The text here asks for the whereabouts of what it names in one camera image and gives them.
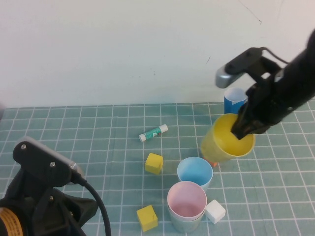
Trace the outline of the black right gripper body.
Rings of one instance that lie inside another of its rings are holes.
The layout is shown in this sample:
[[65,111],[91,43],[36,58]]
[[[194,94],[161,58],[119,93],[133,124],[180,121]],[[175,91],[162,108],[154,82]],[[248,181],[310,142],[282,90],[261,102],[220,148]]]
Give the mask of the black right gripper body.
[[304,85],[300,75],[284,73],[264,79],[251,86],[246,95],[248,102],[240,109],[240,115],[256,124],[270,127],[304,104]]

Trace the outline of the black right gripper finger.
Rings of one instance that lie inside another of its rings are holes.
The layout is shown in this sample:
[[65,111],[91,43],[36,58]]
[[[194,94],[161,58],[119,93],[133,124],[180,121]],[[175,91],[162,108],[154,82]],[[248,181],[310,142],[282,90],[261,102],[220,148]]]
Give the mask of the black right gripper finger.
[[255,125],[254,133],[255,133],[255,134],[263,134],[263,133],[266,132],[269,128],[270,128],[270,126],[267,125],[267,124],[256,124],[256,125]]
[[232,125],[231,132],[238,139],[241,140],[249,134],[253,134],[255,131],[255,123],[253,120],[248,119],[245,116],[239,115]]

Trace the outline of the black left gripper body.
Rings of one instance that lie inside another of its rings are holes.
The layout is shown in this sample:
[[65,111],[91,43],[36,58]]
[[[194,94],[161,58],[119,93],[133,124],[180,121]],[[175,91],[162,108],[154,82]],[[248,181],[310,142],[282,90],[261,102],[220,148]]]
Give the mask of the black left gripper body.
[[84,236],[83,225],[97,212],[95,200],[48,190],[31,217],[34,236]]

